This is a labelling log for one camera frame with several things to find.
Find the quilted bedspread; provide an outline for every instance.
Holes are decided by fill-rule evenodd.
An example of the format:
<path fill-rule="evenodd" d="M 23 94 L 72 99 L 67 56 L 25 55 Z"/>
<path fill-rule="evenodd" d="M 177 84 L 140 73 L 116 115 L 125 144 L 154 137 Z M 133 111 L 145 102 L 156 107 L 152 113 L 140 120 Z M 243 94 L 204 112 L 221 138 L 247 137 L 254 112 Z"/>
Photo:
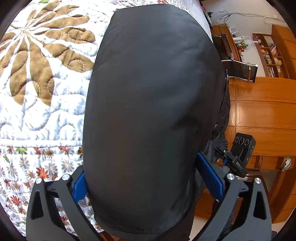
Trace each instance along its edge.
<path fill-rule="evenodd" d="M 180 0 L 39 1 L 21 10 L 0 43 L 0 203 L 23 235 L 36 178 L 59 179 L 83 164 L 86 95 L 113 13 L 147 4 L 189 12 Z M 75 234 L 58 199 L 56 204 Z M 101 231 L 88 197 L 79 204 Z"/>

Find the wooden bookshelf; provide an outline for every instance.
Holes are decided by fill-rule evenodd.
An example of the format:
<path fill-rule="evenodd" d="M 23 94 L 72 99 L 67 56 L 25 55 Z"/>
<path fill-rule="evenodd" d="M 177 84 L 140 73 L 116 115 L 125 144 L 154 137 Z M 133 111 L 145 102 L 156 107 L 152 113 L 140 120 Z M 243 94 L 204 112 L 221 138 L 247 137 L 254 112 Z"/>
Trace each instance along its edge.
<path fill-rule="evenodd" d="M 263 65 L 265 76 L 266 77 L 271 77 L 271 75 L 270 75 L 270 73 L 268 71 L 268 67 L 272 67 L 273 71 L 274 71 L 274 75 L 275 75 L 274 77 L 289 79 L 289 74 L 288 74 L 288 71 L 287 71 L 287 67 L 285 65 L 285 61 L 284 61 L 284 59 L 283 59 L 283 57 L 281 55 L 281 52 L 280 52 L 279 48 L 277 48 L 278 49 L 278 55 L 273 56 L 272 53 L 271 53 L 271 49 L 267 45 L 267 42 L 266 42 L 264 36 L 271 36 L 271 34 L 253 33 L 253 40 L 254 41 L 257 41 L 256 36 L 261 40 L 260 44 L 259 43 L 254 43 L 254 44 L 255 44 L 255 46 L 257 48 L 257 51 L 259 53 L 259 56 L 260 56 L 260 59 L 261 59 L 262 65 Z M 261 49 L 263 49 L 265 51 L 268 51 L 268 55 L 269 55 L 269 57 L 270 57 L 270 59 L 272 61 L 272 64 L 267 64 L 266 63 L 264 55 L 263 55 Z M 278 69 L 276 67 L 274 57 L 276 57 L 278 60 L 280 60 L 282 62 L 282 65 L 280 66 L 280 70 L 281 70 L 280 73 L 278 72 Z"/>

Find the white quilt fabric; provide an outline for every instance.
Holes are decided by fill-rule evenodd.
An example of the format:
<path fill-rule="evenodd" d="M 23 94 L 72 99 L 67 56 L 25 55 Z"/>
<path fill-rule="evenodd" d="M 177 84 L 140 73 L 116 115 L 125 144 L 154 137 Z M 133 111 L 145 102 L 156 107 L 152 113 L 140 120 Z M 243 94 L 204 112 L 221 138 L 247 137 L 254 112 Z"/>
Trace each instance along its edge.
<path fill-rule="evenodd" d="M 7 30 L 7 39 L 0 43 L 0 203 L 24 236 L 36 178 L 59 179 L 83 164 L 82 131 L 91 67 L 114 12 L 125 7 L 172 4 L 191 14 L 180 0 L 60 0 L 54 9 L 48 7 L 46 11 L 53 1 L 39 1 L 33 0 L 17 15 Z M 82 23 L 71 25 L 74 20 L 67 22 L 69 17 Z M 193 17 L 200 23 L 200 16 Z M 61 18 L 65 26 L 56 29 L 55 21 Z M 201 22 L 211 38 L 204 16 Z M 58 31 L 60 37 L 53 37 Z M 80 35 L 73 39 L 71 31 L 79 31 Z M 92 41 L 83 40 L 90 35 Z M 71 51 L 75 59 L 63 59 L 62 53 L 56 56 L 53 49 L 47 48 L 51 44 Z M 42 63 L 34 60 L 37 55 L 48 63 L 48 90 L 36 80 L 45 71 L 38 70 Z M 21 72 L 24 80 L 20 85 L 17 80 Z M 62 205 L 58 200 L 56 203 L 66 229 L 75 234 Z M 87 196 L 80 206 L 101 231 Z"/>

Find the wall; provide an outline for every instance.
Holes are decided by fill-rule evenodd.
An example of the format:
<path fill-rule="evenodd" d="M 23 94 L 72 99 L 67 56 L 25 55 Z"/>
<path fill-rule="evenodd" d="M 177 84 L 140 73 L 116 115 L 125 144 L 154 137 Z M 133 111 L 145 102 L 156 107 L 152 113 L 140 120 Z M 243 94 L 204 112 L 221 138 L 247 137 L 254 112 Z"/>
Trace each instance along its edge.
<path fill-rule="evenodd" d="M 214 12 L 212 14 L 213 24 L 216 24 L 215 21 L 217 16 L 226 14 L 227 12 L 252 13 L 271 17 L 276 16 L 278 19 L 283 20 L 278 11 L 273 8 L 266 0 L 206 0 L 202 3 L 205 6 L 207 12 Z M 287 26 L 285 22 L 276 19 L 266 18 L 265 21 L 274 22 L 281 25 L 284 24 L 284 26 Z M 224 23 L 224 21 L 217 18 L 217 23 Z M 231 32 L 238 31 L 235 33 L 236 36 L 249 35 L 252 37 L 252 33 L 256 32 L 271 34 L 272 25 L 265 23 L 264 17 L 245 17 L 235 14 L 231 15 L 226 23 L 230 27 L 235 27 L 235 29 L 232 29 Z M 254 43 L 250 43 L 249 40 L 246 40 L 245 42 L 249 44 L 249 47 L 245 49 L 245 52 L 243 53 L 243 62 L 258 64 L 257 76 L 265 76 L 263 66 Z"/>

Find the chair backrest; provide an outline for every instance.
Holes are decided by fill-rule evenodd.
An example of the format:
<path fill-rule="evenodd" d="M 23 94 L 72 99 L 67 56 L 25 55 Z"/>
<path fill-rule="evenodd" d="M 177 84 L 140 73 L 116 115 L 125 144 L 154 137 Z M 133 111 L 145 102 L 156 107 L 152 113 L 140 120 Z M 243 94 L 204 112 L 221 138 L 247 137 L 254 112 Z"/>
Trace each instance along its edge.
<path fill-rule="evenodd" d="M 258 65 L 246 64 L 236 60 L 222 60 L 224 68 L 227 69 L 228 77 L 235 77 L 245 81 L 255 82 Z"/>

